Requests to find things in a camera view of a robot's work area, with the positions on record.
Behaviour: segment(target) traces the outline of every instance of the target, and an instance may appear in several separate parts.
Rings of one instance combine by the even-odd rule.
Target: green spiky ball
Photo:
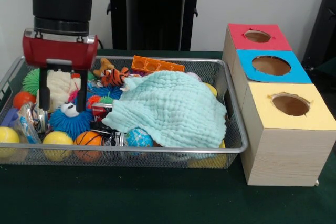
[[[105,104],[113,104],[113,98],[110,97],[102,97],[100,98],[99,102],[100,103],[105,103]]]
[[[34,69],[30,71],[23,79],[22,86],[24,91],[28,91],[30,94],[36,96],[39,89],[40,69]]]
[[[88,71],[88,80],[89,81],[96,81],[97,77],[91,71]]]

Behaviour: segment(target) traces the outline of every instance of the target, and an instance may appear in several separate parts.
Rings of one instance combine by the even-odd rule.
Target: stacked wooden boxes
[[[227,62],[249,147],[249,185],[313,186],[336,140],[336,121],[278,25],[229,24]]]

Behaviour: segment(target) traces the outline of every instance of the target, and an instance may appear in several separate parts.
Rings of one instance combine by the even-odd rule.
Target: white plush toy
[[[80,89],[80,79],[72,79],[70,73],[50,71],[47,77],[47,87],[50,89],[49,112],[54,112],[62,104],[68,102],[73,91]],[[37,92],[36,101],[39,104],[39,92]]]

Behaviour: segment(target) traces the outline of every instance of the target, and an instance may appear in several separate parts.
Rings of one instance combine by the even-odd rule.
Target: wire mesh tray
[[[131,67],[133,57],[100,56],[94,69],[100,67],[100,58],[108,58],[117,69]],[[23,165],[70,165],[70,166],[125,166],[125,167],[178,167],[178,168],[224,168],[230,167],[238,153],[248,145],[245,126],[239,111],[237,98],[226,63],[213,59],[156,58],[185,66],[185,72],[198,74],[202,81],[213,85],[217,99],[228,111],[225,135],[226,149],[163,148],[163,147],[107,147],[42,144],[0,144],[0,152],[13,149],[14,154],[0,158],[0,164]],[[33,67],[25,58],[17,58],[0,83],[0,122],[12,107],[14,95],[22,88],[22,81]],[[72,153],[67,159],[53,162],[45,152],[60,155],[62,152],[85,151],[99,157],[93,162],[84,162]]]

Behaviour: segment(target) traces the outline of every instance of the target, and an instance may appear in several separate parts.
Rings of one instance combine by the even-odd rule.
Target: tiger plush
[[[121,86],[124,84],[124,79],[130,75],[130,70],[126,67],[122,68],[121,71],[117,69],[107,69],[101,73],[101,84],[103,86]]]

